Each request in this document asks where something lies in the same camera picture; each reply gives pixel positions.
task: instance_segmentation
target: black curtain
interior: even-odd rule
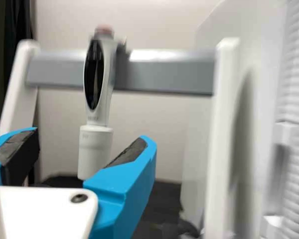
[[[30,1],[0,0],[0,116],[17,44],[33,37]]]
[[[33,39],[30,0],[5,0],[4,91],[6,92],[18,43]]]

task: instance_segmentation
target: white cylindrical base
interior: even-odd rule
[[[78,178],[85,180],[110,161],[113,129],[97,125],[80,127]]]

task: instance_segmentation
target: screw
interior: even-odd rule
[[[88,196],[85,194],[77,194],[71,198],[72,203],[83,203],[88,199]]]

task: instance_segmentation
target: gray horizontal bar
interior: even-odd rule
[[[86,51],[40,52],[26,83],[40,87],[83,87]],[[214,51],[133,50],[117,55],[115,90],[210,95]]]

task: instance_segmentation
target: white handheld device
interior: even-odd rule
[[[78,178],[85,180],[110,159],[113,129],[107,127],[119,43],[109,27],[98,27],[84,63],[87,124],[80,127]]]

